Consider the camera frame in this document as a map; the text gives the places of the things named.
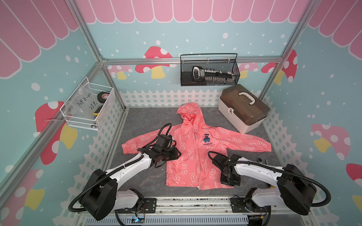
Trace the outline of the pink hooded rain jacket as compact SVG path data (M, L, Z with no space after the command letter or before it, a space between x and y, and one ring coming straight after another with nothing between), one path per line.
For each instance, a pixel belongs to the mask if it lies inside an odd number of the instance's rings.
M170 134L181 152L178 160L167 163L168 186L197 187L200 190L227 188L220 183L221 172L208 157L209 151L223 155L227 150L271 152L266 140L222 127L206 125L200 106L188 103L178 108L183 123L171 128Z

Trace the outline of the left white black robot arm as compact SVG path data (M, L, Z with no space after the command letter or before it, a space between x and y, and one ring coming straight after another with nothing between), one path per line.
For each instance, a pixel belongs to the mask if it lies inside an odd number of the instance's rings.
M121 191L120 187L150 167L158 168L180 158L182 154L176 144L171 135L158 135L124 164L106 171L95 170L83 191L70 202L68 211L86 211L96 220L102 220L120 209L139 211L143 205L143 195L135 189Z

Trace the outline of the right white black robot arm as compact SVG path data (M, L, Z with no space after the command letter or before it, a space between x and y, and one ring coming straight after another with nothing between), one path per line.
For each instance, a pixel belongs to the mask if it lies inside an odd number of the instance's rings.
M308 215L312 207L330 203L331 193L321 183L306 177L296 166L274 167L250 161L233 154L227 157L209 151L212 164L221 171L221 184L239 186L241 177L254 178L271 185L271 188L251 188L243 202L249 212L266 206L285 206L299 215Z

